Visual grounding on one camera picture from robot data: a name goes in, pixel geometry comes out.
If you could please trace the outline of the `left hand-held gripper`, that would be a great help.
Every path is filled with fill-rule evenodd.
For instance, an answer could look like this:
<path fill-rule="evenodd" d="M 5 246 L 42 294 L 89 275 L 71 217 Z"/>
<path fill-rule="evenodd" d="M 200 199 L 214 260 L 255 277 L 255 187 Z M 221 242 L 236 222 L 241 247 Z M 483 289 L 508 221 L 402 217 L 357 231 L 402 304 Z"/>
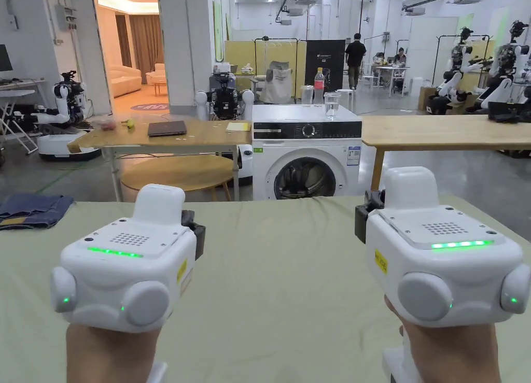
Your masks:
<path fill-rule="evenodd" d="M 206 228 L 184 210 L 183 189 L 149 184 L 132 216 L 117 219 L 66 246 L 51 272 L 51 307 L 68 324 L 123 333 L 161 330 L 203 254 Z M 153 362 L 147 382 L 165 382 Z"/>

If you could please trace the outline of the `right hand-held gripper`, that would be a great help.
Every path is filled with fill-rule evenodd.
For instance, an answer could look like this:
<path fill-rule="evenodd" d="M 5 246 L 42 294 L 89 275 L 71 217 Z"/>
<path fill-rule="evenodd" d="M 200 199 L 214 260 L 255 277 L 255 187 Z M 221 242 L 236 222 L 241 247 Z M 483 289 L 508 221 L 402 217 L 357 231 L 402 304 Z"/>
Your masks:
<path fill-rule="evenodd" d="M 519 244 L 440 204 L 425 167 L 389 169 L 384 184 L 355 208 L 355 234 L 398 317 L 434 329 L 495 325 L 526 311 L 530 267 Z M 387 382 L 423 382 L 407 335 L 384 349 L 382 369 Z"/>

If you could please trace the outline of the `person's right hand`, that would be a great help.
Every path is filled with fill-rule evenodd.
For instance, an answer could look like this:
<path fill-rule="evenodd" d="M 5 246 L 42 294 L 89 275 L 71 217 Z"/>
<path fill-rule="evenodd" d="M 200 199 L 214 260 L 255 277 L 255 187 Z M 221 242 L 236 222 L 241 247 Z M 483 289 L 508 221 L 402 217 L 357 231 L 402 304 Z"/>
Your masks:
<path fill-rule="evenodd" d="M 398 318 L 423 382 L 501 382 L 495 325 L 432 329 Z"/>

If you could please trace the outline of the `person's left hand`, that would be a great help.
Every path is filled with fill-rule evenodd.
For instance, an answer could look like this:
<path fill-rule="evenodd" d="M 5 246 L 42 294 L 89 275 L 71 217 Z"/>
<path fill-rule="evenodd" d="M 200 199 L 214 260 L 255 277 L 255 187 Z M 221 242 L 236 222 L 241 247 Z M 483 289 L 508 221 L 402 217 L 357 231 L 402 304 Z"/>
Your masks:
<path fill-rule="evenodd" d="M 67 382 L 147 382 L 160 330 L 123 333 L 70 324 L 66 340 Z"/>

